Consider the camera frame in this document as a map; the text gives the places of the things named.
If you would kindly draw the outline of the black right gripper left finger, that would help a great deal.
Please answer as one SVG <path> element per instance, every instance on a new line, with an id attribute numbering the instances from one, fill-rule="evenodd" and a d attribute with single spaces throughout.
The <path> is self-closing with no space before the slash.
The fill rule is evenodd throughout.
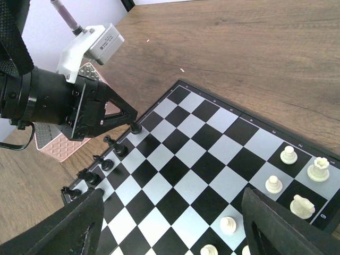
<path id="1" fill-rule="evenodd" d="M 96 254 L 104 191 L 89 189 L 39 224 L 1 244 L 1 254 Z"/>

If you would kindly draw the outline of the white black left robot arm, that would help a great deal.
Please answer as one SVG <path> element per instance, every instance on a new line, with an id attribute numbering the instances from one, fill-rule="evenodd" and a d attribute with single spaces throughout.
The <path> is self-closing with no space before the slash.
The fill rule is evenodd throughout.
<path id="1" fill-rule="evenodd" d="M 137 111 L 109 85 L 79 73 L 84 57 L 105 64 L 124 38 L 112 25 L 83 28 L 61 1 L 52 1 L 74 34 L 56 71 L 33 64 L 22 32 L 29 1 L 1 1 L 1 118 L 19 130 L 54 124 L 71 141 L 95 138 L 121 125 L 138 134 Z"/>

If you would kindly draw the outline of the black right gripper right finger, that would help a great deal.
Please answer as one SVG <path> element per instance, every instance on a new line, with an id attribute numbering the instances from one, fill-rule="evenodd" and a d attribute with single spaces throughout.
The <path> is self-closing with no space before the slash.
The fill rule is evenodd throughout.
<path id="1" fill-rule="evenodd" d="M 256 189 L 244 190 L 242 215 L 251 254 L 339 254 L 338 239 Z"/>

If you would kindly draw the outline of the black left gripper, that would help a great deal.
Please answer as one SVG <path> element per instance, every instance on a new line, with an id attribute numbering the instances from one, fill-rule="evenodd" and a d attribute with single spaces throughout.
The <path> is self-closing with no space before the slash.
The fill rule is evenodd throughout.
<path id="1" fill-rule="evenodd" d="M 109 85 L 98 80 L 77 77 L 71 96 L 71 110 L 64 125 L 73 126 L 69 136 L 72 141 L 94 138 L 121 125 L 130 125 L 138 114 Z M 114 105 L 119 112 L 106 115 L 107 103 Z"/>

